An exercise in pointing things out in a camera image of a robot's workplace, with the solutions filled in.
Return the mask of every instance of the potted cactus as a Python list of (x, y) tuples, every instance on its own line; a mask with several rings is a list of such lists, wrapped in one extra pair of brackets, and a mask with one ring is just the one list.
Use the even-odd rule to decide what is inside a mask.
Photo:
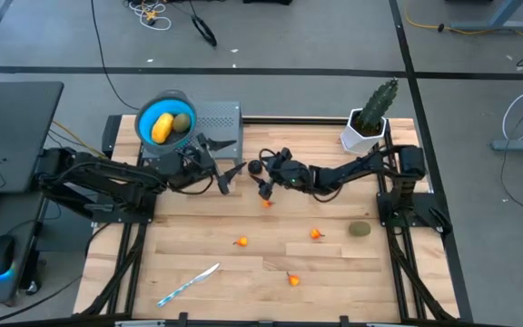
[(398, 81), (393, 78), (372, 94), (364, 108), (350, 111), (349, 120), (340, 135), (345, 151), (365, 154), (383, 138), (387, 130), (387, 119), (383, 115), (397, 96), (397, 89)]

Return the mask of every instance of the blue bowl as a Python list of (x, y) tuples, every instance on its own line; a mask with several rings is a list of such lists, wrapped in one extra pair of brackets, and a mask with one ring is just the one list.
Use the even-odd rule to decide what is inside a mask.
[[(162, 114), (188, 114), (191, 118), (191, 127), (186, 133), (178, 134), (172, 132), (164, 144), (157, 144), (153, 141), (151, 133), (153, 125)], [(152, 154), (167, 154), (174, 149), (185, 146), (192, 137), (192, 133), (197, 125), (195, 109), (187, 99), (187, 96), (176, 90), (164, 91), (157, 95), (136, 115), (135, 130), (144, 147)]]

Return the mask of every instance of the computer mouse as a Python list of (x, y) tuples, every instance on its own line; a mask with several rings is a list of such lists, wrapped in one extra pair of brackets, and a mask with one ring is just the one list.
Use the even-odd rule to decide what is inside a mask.
[(11, 235), (0, 236), (0, 275), (6, 273), (14, 260), (15, 239)]

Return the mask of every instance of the cactus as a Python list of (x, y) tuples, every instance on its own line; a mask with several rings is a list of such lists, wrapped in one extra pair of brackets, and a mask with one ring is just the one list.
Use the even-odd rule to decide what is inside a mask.
[(397, 96), (399, 83), (396, 78), (381, 85), (370, 97), (360, 114), (354, 117), (353, 127), (361, 134), (377, 134), (380, 119), (389, 110)]

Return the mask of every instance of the gray floor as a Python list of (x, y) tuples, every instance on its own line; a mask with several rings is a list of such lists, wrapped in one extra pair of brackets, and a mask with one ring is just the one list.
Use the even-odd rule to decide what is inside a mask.
[[(173, 28), (154, 32), (141, 27), (119, 1), (96, 3), (110, 66), (404, 69), (386, 1), (299, 0), (289, 7), (242, 5), (237, 0), (196, 2), (220, 40), (217, 50), (200, 39), (188, 17), (170, 6), (166, 15)], [(487, 17), (499, 3), (400, 0), (401, 11), (408, 5), (411, 18), (423, 24)], [(514, 18), (523, 19), (523, 6)], [(523, 56), (519, 35), (439, 34), (408, 25), (405, 30), (413, 63), (421, 72), (515, 73), (515, 62)], [(0, 25), (0, 65), (97, 67), (99, 63), (87, 1), (14, 0)], [(95, 147), (108, 114), (131, 112), (100, 74), (0, 74), (0, 81), (34, 80), (65, 83), (55, 119)], [(178, 88), (199, 101), (240, 101), (245, 114), (341, 116), (364, 104), (384, 79), (120, 74), (113, 81), (120, 95), (136, 106), (163, 89)], [(488, 148), (491, 140), (501, 137), (502, 115), (523, 93), (523, 82), (419, 80), (419, 86), (474, 318), (523, 326), (523, 209), (503, 193), (502, 156)], [(522, 111), (523, 103), (510, 122)], [(405, 80), (400, 80), (400, 94), (389, 116), (415, 117)], [(508, 157), (506, 181), (523, 201), (523, 154)], [(49, 210), (56, 213), (53, 205)], [(69, 224), (78, 233), (90, 232), (87, 222), (67, 216), (66, 210), (61, 224), (56, 230)], [(53, 251), (46, 254), (47, 271), (53, 273), (37, 299), (82, 270), (85, 237), (64, 243), (54, 239), (42, 242), (45, 250)], [(75, 287), (17, 320), (67, 316)], [(22, 304), (35, 300), (25, 298)], [(0, 308), (0, 314), (9, 311)]]

